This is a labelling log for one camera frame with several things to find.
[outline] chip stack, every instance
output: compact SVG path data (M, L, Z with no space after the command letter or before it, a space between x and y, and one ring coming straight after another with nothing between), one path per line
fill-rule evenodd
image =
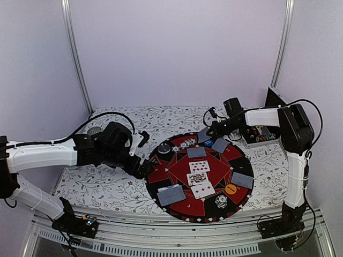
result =
M227 197L226 195L218 195L217 198L215 199L215 204L219 209L224 209L227 205Z

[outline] poker table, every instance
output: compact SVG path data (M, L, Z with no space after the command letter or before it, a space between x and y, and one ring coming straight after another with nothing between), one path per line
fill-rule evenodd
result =
M232 177L236 172L253 181L250 161L231 142L222 153L212 149L216 140L209 138L199 143L197 133L185 133L165 140L151 152L149 160L154 171L146 178L146 188L165 212L188 222L215 222L232 216L249 200L253 185L249 188L235 185ZM203 147L206 157L190 158L187 149L196 147ZM187 180L187 174L191 173L189 162L204 160L210 166L211 171L207 175L215 193L195 199ZM157 196L158 189L176 184L182 186L185 200L162 206Z

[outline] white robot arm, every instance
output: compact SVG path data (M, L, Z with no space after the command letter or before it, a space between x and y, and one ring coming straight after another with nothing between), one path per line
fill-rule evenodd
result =
M37 209L55 221L62 231L94 238L98 224L96 218L76 218L69 202L52 196L28 182L18 172L31 168L55 165L82 166L106 164L120 167L136 178L150 172L147 160L135 155L137 147L148 140L146 132L131 134L119 123L111 122L102 132L75 134L70 139L21 143L7 142L0 137L0 198L22 202Z
M306 210L304 190L308 183L308 160L311 156L313 128L300 104L266 109L243 110L237 98L224 102L229 119L213 121L207 134L221 137L246 126L276 126L280 128L282 146L286 152L288 191L282 205L282 218L261 222L262 237L274 237L303 229L302 215Z

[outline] orange chip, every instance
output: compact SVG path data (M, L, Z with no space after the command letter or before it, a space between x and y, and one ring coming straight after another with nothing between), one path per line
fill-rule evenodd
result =
M225 187L225 192L227 194L235 194L237 192L237 187L233 184L229 184Z

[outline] white wall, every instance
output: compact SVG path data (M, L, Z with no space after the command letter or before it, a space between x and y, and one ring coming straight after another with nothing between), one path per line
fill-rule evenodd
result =
M0 134L10 140L60 138L87 118L66 38L61 1L1 1ZM50 192L61 167L24 171ZM18 257L33 212L0 200L0 256Z
M71 14L93 105L264 102L286 1L74 0Z
M320 108L324 132L313 149L308 196L320 206L337 256L343 254L343 2L296 1L277 89ZM319 119L307 107L316 131Z

